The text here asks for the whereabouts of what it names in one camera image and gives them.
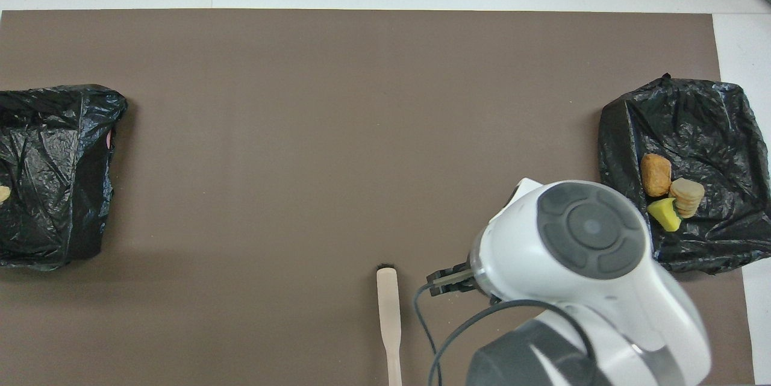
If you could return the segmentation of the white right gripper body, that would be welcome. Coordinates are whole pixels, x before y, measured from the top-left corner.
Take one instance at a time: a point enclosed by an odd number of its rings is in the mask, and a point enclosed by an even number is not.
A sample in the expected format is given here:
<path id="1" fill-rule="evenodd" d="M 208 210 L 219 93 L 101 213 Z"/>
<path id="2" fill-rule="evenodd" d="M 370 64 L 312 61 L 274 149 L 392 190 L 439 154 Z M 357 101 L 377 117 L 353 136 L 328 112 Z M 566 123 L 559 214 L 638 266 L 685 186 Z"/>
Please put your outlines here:
<path id="1" fill-rule="evenodd" d="M 490 306 L 496 305 L 501 302 L 501 298 L 493 295 L 492 293 L 489 293 L 487 290 L 482 288 L 482 285 L 480 285 L 479 282 L 476 281 L 476 278 L 474 277 L 473 268 L 470 265 L 469 261 L 454 265 L 450 268 L 443 270 L 443 277 L 455 276 L 455 275 L 463 275 L 466 278 L 458 280 L 457 282 L 452 282 L 451 284 L 445 284 L 443 286 L 443 290 L 445 291 L 445 293 L 453 293 L 453 292 L 467 293 L 470 291 L 476 291 L 477 293 L 484 295 L 488 299 Z"/>

